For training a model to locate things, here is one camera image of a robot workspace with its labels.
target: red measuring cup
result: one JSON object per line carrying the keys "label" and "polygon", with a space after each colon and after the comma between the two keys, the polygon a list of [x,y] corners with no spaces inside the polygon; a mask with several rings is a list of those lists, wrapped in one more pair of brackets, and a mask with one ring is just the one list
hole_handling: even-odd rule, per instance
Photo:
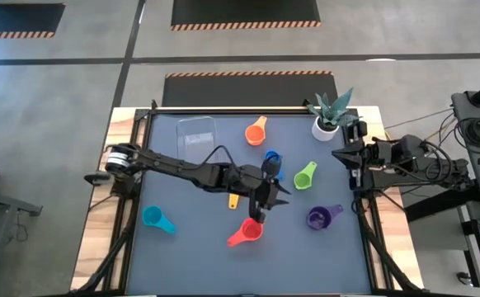
{"label": "red measuring cup", "polygon": [[247,218],[243,221],[240,229],[227,240],[227,246],[232,248],[239,243],[255,241],[264,233],[264,225],[254,219]]}

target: yellow object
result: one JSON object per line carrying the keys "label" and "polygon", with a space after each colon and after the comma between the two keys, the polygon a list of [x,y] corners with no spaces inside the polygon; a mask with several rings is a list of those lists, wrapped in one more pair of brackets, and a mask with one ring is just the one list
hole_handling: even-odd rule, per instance
{"label": "yellow object", "polygon": [[237,209],[239,198],[240,198],[240,196],[238,196],[236,194],[229,194],[229,209],[231,209],[231,210]]}

